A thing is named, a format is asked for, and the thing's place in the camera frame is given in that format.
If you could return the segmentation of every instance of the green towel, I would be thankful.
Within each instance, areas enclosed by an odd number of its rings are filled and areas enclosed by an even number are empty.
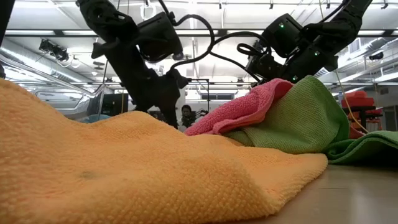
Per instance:
[[[224,136],[245,146],[292,154],[317,153],[331,142],[348,139],[349,122],[324,84],[307,76],[271,106],[263,122]]]
[[[330,164],[354,164],[372,158],[387,161],[398,152],[398,133],[375,131],[358,140],[348,139],[330,144],[323,152]]]
[[[353,164],[384,153],[383,149],[398,149],[396,132],[378,131],[358,140],[349,139],[346,114],[323,83],[312,76],[305,77],[274,103],[262,123],[224,136],[246,146],[271,147],[292,154],[325,153],[331,164]]]

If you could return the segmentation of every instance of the black cable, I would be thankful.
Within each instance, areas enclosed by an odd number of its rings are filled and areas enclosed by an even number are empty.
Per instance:
[[[264,45],[267,46],[266,52],[267,52],[268,54],[271,54],[271,53],[272,53],[272,50],[271,50],[271,47],[270,47],[269,44],[268,44],[268,41],[267,41],[262,35],[257,34],[257,33],[255,33],[255,32],[249,32],[249,31],[239,31],[239,32],[227,34],[227,35],[225,35],[225,36],[220,37],[219,39],[217,39],[216,42],[215,42],[215,44],[218,44],[218,43],[220,43],[221,41],[226,40],[226,39],[228,39],[228,38],[231,38],[231,37],[238,37],[238,36],[242,36],[242,35],[245,35],[245,36],[248,35],[248,36],[252,36],[252,37],[257,37],[258,39],[260,39],[260,41],[261,41]]]
[[[254,47],[252,47],[248,44],[244,44],[244,43],[238,44],[238,46],[236,46],[236,49],[238,50],[239,53],[248,55],[248,56],[260,56],[261,57],[264,55],[264,53],[258,51]]]
[[[215,45],[215,39],[216,39],[216,37],[215,37],[215,35],[214,35],[213,28],[211,28],[210,23],[207,22],[207,20],[206,20],[205,18],[203,18],[202,16],[198,16],[198,15],[194,15],[194,14],[192,14],[192,15],[186,15],[186,16],[182,17],[178,22],[176,22],[176,23],[173,24],[173,25],[174,25],[174,26],[179,26],[179,25],[181,25],[184,21],[186,21],[187,19],[190,19],[190,18],[199,20],[199,21],[202,22],[202,23],[206,26],[206,28],[209,30],[209,32],[210,32],[210,45],[209,45],[209,47],[207,48],[206,52],[203,53],[203,54],[201,54],[199,57],[196,57],[196,58],[193,58],[193,59],[190,59],[190,60],[186,60],[186,61],[183,61],[183,62],[177,62],[177,63],[175,63],[175,64],[173,64],[173,65],[171,66],[170,70],[175,69],[175,67],[177,67],[177,66],[185,65],[185,64],[188,64],[188,63],[197,62],[197,61],[199,61],[199,60],[205,58],[208,54],[210,54],[211,50],[213,50],[213,47],[214,47],[214,45]]]
[[[160,5],[162,6],[164,12],[166,13],[167,16],[169,16],[169,10],[166,7],[166,4],[164,4],[163,0],[159,0]]]
[[[228,39],[228,38],[237,37],[237,36],[241,36],[241,35],[249,35],[249,36],[257,37],[260,41],[262,41],[262,43],[263,43],[264,45],[267,46],[266,51],[265,51],[264,53],[261,53],[261,52],[259,52],[258,50],[256,50],[254,47],[251,47],[251,46],[248,45],[248,44],[238,44],[237,50],[238,50],[239,52],[241,52],[242,54],[247,54],[247,55],[258,55],[258,56],[261,56],[261,55],[264,55],[264,54],[271,54],[271,53],[272,53],[271,47],[269,46],[267,40],[266,40],[262,35],[257,34],[257,33],[255,33],[255,32],[249,32],[249,31],[241,31],[241,32],[235,32],[235,33],[227,34],[227,35],[225,35],[225,36],[220,37],[219,39],[217,39],[217,40],[215,41],[215,44],[218,44],[218,43],[220,43],[221,41],[226,40],[226,39]],[[242,50],[242,49],[241,49],[242,47],[245,47],[245,48],[249,49],[249,51],[248,51],[248,50]],[[243,65],[241,65],[241,64],[238,63],[237,61],[234,61],[234,60],[232,60],[232,59],[230,59],[230,58],[227,58],[227,57],[218,55],[218,54],[213,53],[213,52],[211,52],[210,55],[212,55],[212,56],[214,56],[214,57],[218,57],[218,58],[220,58],[220,59],[222,59],[222,60],[225,60],[225,61],[227,61],[227,62],[233,63],[234,65],[238,66],[239,68],[242,68],[245,72],[247,72],[250,76],[252,76],[257,82],[260,82],[260,79],[256,76],[256,74],[254,74],[254,73],[252,73],[252,72],[246,70],[246,67],[243,66]]]
[[[347,5],[349,2],[350,2],[350,0],[343,0],[343,2],[335,10],[333,10],[333,12],[331,12],[329,15],[327,15],[325,18],[323,18],[321,21],[319,21],[319,23],[325,22],[328,19],[330,19],[330,17],[332,17],[334,14],[336,14],[342,7]]]
[[[223,59],[223,60],[225,60],[225,61],[227,61],[227,62],[233,63],[234,65],[238,66],[239,68],[242,68],[245,72],[247,72],[250,76],[252,76],[257,82],[260,82],[260,81],[261,81],[254,73],[252,73],[252,72],[246,70],[245,66],[241,65],[241,64],[238,63],[237,61],[234,61],[234,60],[232,60],[232,59],[230,59],[230,58],[227,58],[227,57],[218,55],[218,54],[216,54],[216,53],[214,53],[214,52],[210,52],[210,55],[212,55],[212,56],[214,56],[214,57],[218,57],[218,58],[220,58],[220,59]]]

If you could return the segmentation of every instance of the table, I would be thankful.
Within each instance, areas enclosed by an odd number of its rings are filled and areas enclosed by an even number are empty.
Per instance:
[[[397,186],[398,168],[328,166],[277,215],[234,224],[396,224]]]

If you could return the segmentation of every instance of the towel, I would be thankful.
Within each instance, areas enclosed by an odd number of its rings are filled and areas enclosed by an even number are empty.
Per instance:
[[[324,84],[307,76],[272,105],[263,122],[224,135],[245,146],[319,153],[330,143],[349,138],[349,122]]]
[[[188,137],[141,112],[83,124],[0,80],[0,223],[212,223],[278,212],[323,154]]]
[[[222,134],[264,120],[272,102],[284,96],[292,84],[279,78],[254,87],[249,94],[221,105],[185,131],[188,136]]]
[[[323,150],[330,164],[355,164],[357,162],[387,162],[397,158],[398,132],[375,131],[358,140],[345,140],[330,144]]]

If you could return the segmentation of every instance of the fluorescent light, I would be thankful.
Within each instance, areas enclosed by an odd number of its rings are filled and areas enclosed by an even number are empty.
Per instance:
[[[371,86],[374,85],[373,83],[342,83],[343,86]]]
[[[379,86],[397,86],[398,83],[378,83]]]
[[[384,30],[360,30],[358,35],[381,35],[384,32]]]
[[[88,84],[88,83],[78,82],[78,83],[70,83],[70,84],[72,84],[72,85],[85,85],[85,84]]]
[[[383,82],[383,81],[387,81],[387,80],[392,80],[394,78],[398,78],[398,72],[392,73],[392,74],[387,74],[387,75],[383,75],[377,79],[375,79],[376,82]]]
[[[347,77],[345,77],[345,78],[342,78],[340,81],[343,83],[343,82],[347,82],[347,81],[351,81],[351,80],[353,80],[354,78],[358,78],[358,77],[360,77],[362,74],[354,74],[354,75],[350,75],[350,76],[347,76]]]
[[[178,35],[210,35],[208,30],[176,30]],[[218,30],[214,30],[214,35],[218,34]]]
[[[53,30],[6,30],[6,35],[55,35]]]
[[[227,31],[227,33],[228,34],[233,34],[233,33],[236,33],[236,32],[243,32],[243,31],[245,31],[245,32],[254,32],[254,33],[257,33],[257,34],[262,34],[264,31],[263,30],[229,30],[229,31]]]
[[[72,98],[78,98],[78,99],[81,99],[83,97],[83,95],[79,94],[79,93],[64,93],[64,95],[72,97]]]
[[[92,30],[64,30],[65,35],[96,35]]]
[[[352,90],[348,90],[346,93],[352,93],[352,92],[355,92],[355,91],[358,91],[358,90],[362,90],[363,88],[365,88],[365,86],[362,86],[362,87],[359,87],[359,88],[355,88],[355,89],[352,89]]]

